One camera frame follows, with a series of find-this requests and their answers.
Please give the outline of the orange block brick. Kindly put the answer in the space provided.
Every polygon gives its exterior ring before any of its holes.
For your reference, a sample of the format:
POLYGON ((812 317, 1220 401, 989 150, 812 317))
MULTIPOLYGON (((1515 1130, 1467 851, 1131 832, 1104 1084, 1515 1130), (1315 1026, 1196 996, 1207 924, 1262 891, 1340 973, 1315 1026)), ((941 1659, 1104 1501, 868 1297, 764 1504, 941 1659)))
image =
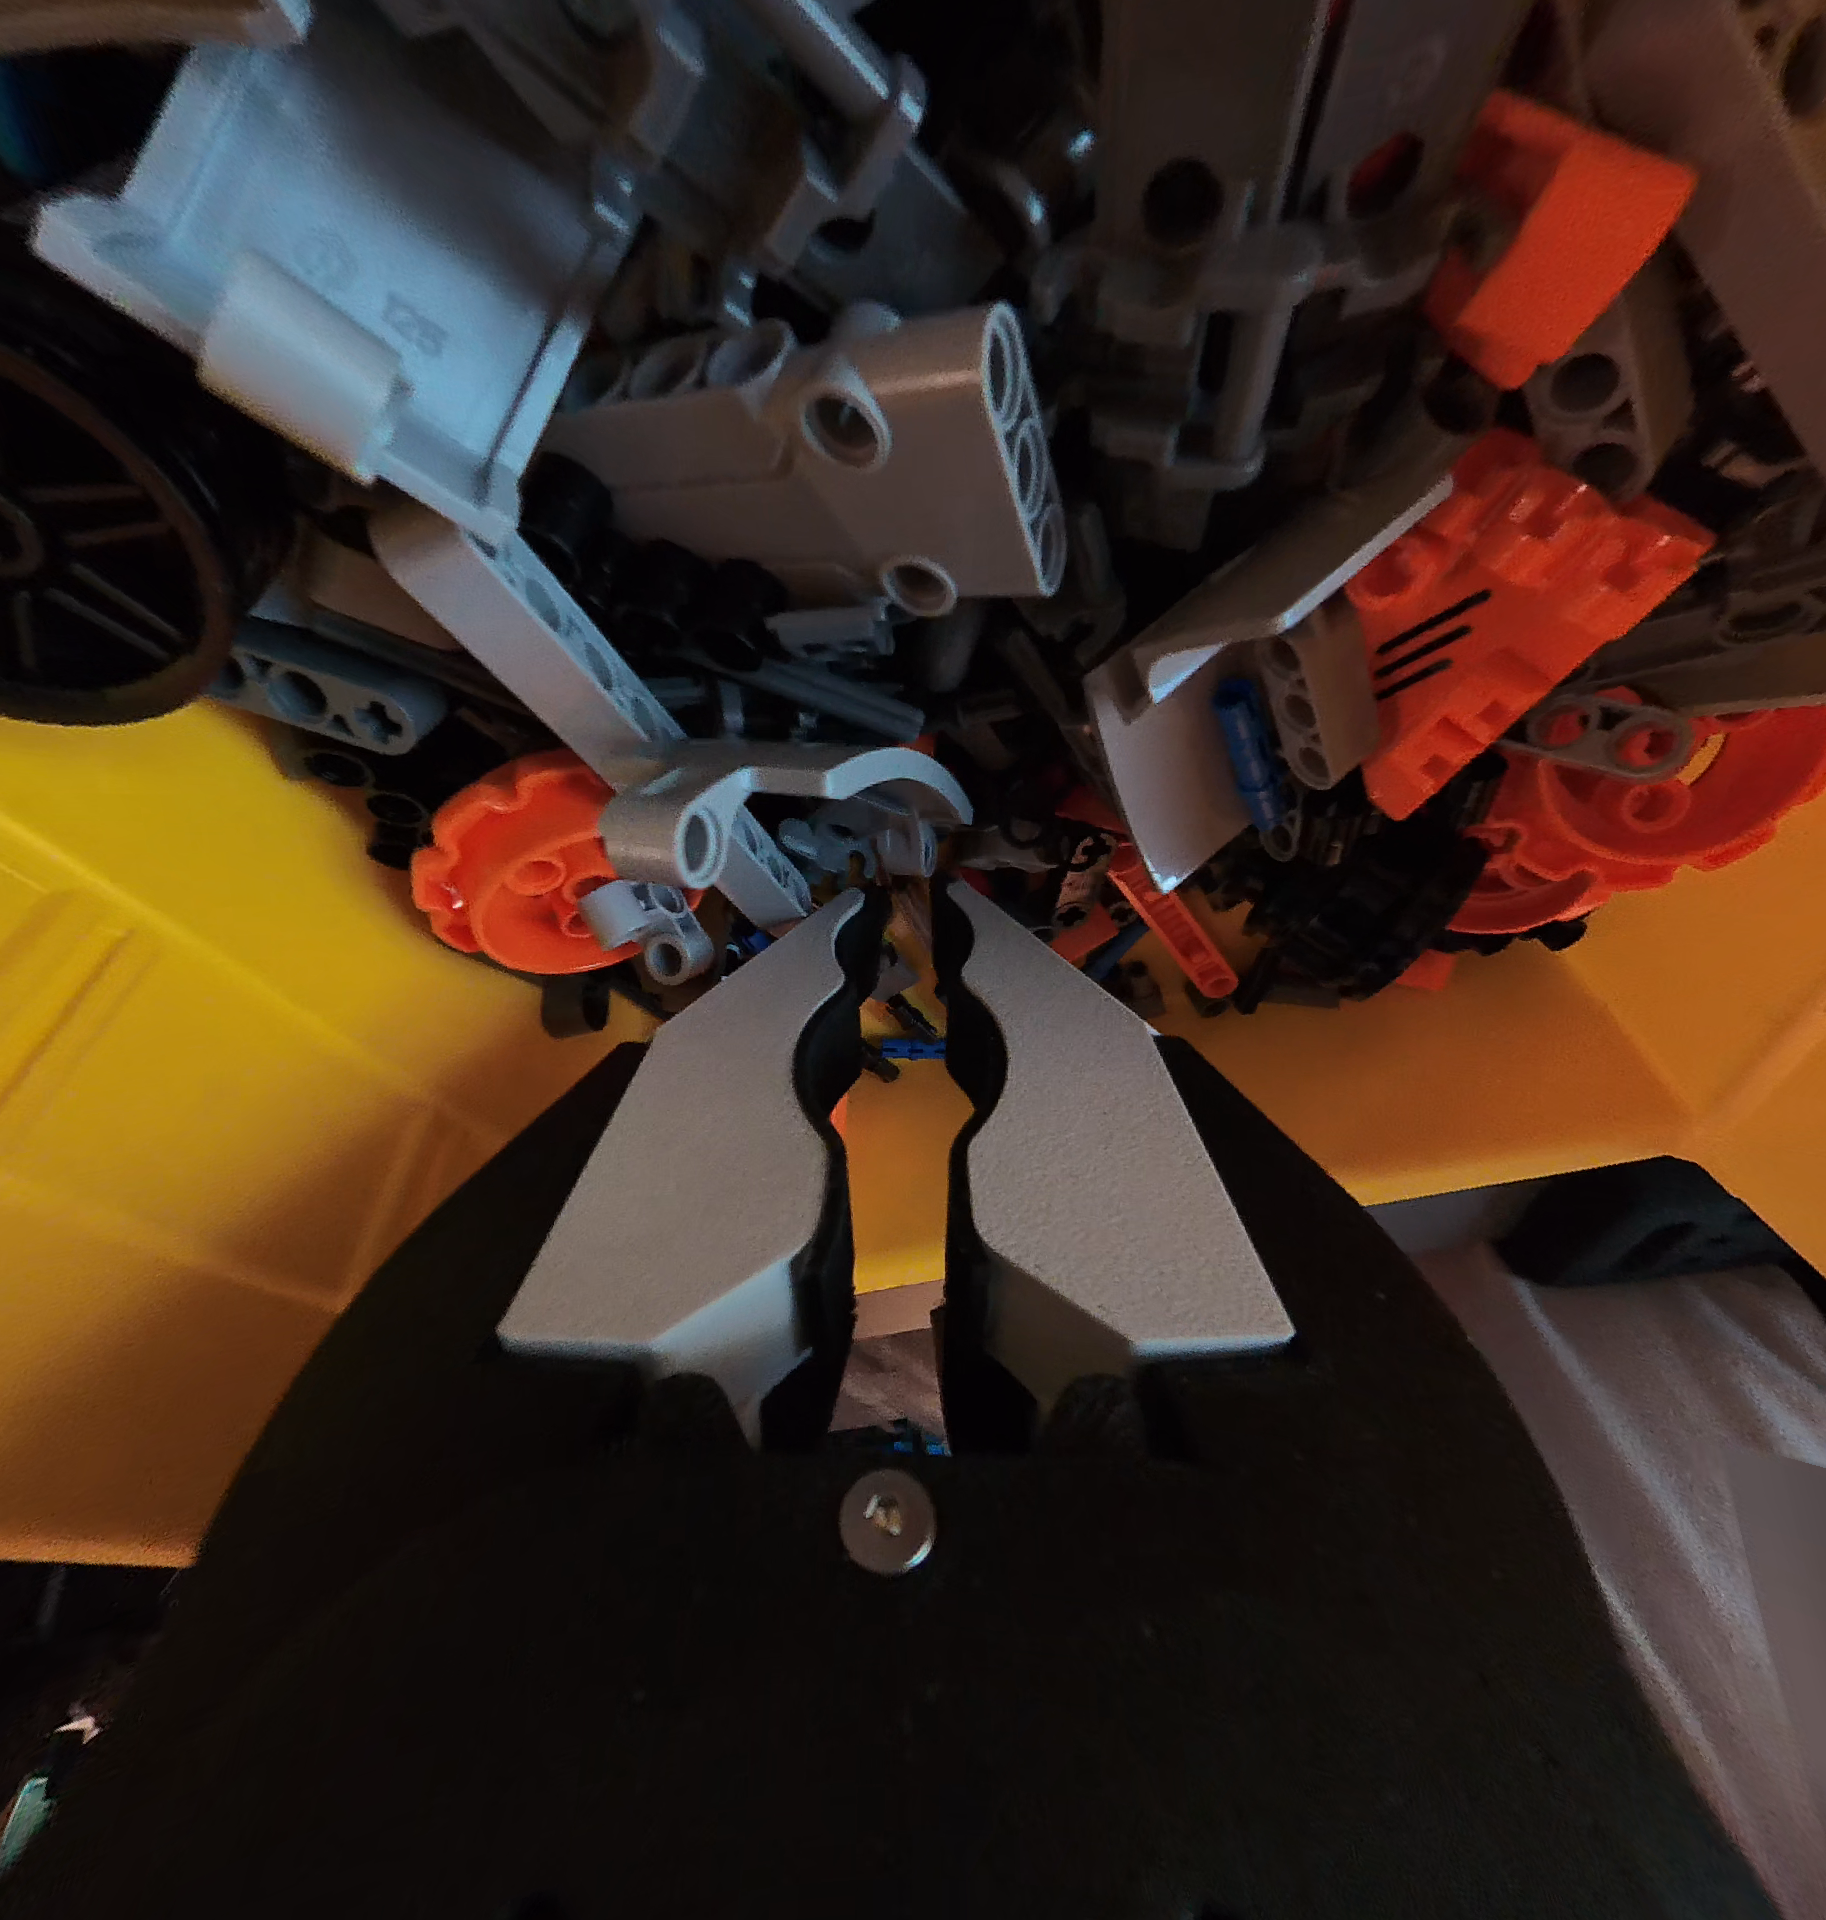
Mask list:
POLYGON ((1501 86, 1452 180, 1461 212, 1484 222, 1452 231, 1423 314, 1462 362, 1512 393, 1648 263, 1700 174, 1501 86))

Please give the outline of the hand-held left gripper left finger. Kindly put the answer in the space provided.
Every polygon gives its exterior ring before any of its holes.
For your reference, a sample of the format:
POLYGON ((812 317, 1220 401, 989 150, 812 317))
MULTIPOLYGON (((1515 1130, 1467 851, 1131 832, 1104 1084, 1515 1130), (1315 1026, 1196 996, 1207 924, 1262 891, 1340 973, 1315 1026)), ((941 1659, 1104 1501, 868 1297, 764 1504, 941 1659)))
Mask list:
POLYGON ((859 1080, 888 915, 881 885, 843 891, 660 1026, 501 1345, 708 1377, 770 1453, 825 1441, 855 1327, 833 1110, 859 1080))

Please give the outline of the yellow plastic bin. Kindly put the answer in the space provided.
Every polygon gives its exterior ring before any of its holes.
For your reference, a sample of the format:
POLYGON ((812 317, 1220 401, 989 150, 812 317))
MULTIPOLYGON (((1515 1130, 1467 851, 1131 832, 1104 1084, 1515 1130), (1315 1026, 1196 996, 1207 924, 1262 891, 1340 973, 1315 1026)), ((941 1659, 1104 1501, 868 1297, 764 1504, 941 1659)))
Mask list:
MULTIPOLYGON (((221 707, 0 721, 0 1561, 172 1566, 328 1323, 613 1044, 441 946, 221 707)), ((1826 1276, 1826 791, 1566 954, 1196 1016, 1364 1202, 1675 1154, 1826 1276)))

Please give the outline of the pile of building bricks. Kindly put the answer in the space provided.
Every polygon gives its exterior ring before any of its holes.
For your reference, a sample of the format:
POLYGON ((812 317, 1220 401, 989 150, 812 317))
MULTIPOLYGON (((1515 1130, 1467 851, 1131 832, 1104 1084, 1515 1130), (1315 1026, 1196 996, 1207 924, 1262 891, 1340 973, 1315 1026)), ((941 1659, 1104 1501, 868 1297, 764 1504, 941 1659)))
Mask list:
MULTIPOLYGON (((143 329, 33 254, 41 204, 123 186, 193 46, 290 46, 317 6, 0 3, 0 271, 143 329)), ((1120 949, 1157 930, 1202 1016, 1335 1007, 1436 989, 1461 954, 1572 946, 1634 896, 1447 935, 1503 749, 1645 783, 1688 769, 1696 724, 1826 707, 1826 3, 362 6, 474 46, 570 152, 600 263, 565 386, 720 325, 822 343, 864 301, 1004 301, 1071 526, 1050 597, 811 607, 758 563, 625 539, 609 490, 537 443, 517 526, 483 544, 143 329, 278 451, 290 522, 196 700, 283 724, 308 776, 362 795, 378 864, 411 873, 437 811, 517 757, 603 776, 664 739, 912 747, 971 827, 759 793, 718 885, 613 875, 581 915, 672 985, 849 867, 924 891, 945 859, 1123 996, 1146 965, 1120 949), (1423 314, 1452 231, 1484 222, 1452 174, 1501 86, 1700 174, 1512 393, 1423 314), (1391 819, 1344 587, 1493 427, 1712 551, 1391 819)))

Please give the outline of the orange gear wheel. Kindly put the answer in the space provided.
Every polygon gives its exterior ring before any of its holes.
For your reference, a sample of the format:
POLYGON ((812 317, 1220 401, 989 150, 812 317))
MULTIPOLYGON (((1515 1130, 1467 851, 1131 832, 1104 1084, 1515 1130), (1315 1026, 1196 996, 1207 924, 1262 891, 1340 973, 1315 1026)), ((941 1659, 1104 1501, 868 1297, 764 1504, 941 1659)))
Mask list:
POLYGON ((581 896, 615 875, 600 819, 613 785, 570 749, 517 757, 451 795, 407 871, 433 935, 530 977, 630 962, 603 946, 581 896))
POLYGON ((1503 759, 1503 783, 1473 827, 1487 867, 1447 930, 1452 943, 1572 924, 1624 893, 1762 851, 1826 791, 1826 707, 1696 724, 1688 769, 1645 783, 1518 749, 1503 759))

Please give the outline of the grey triangular beam brick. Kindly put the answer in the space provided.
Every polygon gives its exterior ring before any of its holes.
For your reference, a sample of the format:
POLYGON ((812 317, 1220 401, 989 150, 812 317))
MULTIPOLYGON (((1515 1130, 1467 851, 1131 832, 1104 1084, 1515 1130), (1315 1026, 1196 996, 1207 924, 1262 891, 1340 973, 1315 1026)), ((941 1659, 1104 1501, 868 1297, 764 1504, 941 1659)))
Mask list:
POLYGON ((540 440, 625 539, 747 560, 812 607, 1054 597, 1071 560, 1050 429, 1009 302, 903 319, 864 301, 822 343, 782 319, 581 362, 540 440))

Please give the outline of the white housing brick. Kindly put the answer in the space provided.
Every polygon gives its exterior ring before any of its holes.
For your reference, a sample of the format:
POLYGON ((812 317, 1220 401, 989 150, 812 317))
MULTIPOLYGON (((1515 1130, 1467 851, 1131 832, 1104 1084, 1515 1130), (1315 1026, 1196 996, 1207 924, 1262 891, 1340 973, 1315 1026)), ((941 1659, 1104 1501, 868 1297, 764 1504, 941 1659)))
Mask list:
POLYGON ((249 420, 490 545, 603 251, 492 66, 362 3, 290 46, 193 46, 123 186, 47 197, 30 245, 249 420))

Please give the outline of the grey arch brick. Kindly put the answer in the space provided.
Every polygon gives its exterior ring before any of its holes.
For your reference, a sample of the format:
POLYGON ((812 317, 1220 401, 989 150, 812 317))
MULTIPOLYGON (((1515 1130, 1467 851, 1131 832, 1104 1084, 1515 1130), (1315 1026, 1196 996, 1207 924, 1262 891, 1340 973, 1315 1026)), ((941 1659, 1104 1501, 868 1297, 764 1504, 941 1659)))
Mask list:
POLYGON ((853 800, 890 795, 912 817, 972 822, 972 804, 951 769, 912 747, 811 747, 743 739, 664 739, 615 759, 613 795, 595 837, 615 875, 711 891, 723 880, 735 817, 752 795, 853 800))

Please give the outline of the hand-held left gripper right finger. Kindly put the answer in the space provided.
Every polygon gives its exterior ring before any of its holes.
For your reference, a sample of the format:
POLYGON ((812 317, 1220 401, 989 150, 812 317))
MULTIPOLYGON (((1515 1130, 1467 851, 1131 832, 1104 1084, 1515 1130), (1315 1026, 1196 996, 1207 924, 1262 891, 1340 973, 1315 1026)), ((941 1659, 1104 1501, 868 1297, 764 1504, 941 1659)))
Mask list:
POLYGON ((1029 1450, 1080 1381, 1291 1345, 1161 1034, 961 880, 932 969, 971 1107, 938 1334, 951 1450, 1029 1450))

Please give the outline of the orange striped panel brick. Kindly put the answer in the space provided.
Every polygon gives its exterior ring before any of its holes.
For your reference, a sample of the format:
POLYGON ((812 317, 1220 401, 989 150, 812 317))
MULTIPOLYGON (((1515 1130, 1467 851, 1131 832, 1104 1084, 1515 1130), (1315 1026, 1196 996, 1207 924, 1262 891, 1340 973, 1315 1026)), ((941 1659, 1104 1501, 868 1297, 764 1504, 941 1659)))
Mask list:
POLYGON ((1380 704, 1374 805, 1414 817, 1708 551, 1693 516, 1645 494, 1615 507, 1537 440, 1484 434, 1452 494, 1344 587, 1380 704))

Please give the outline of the black rubber wheel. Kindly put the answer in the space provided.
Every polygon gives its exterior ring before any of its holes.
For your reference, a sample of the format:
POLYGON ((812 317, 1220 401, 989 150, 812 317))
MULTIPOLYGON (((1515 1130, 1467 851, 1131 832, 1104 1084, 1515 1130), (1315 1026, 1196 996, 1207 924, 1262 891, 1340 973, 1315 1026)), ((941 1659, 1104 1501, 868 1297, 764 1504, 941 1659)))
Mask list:
POLYGON ((0 271, 0 715, 188 707, 286 539, 278 451, 180 353, 0 271))

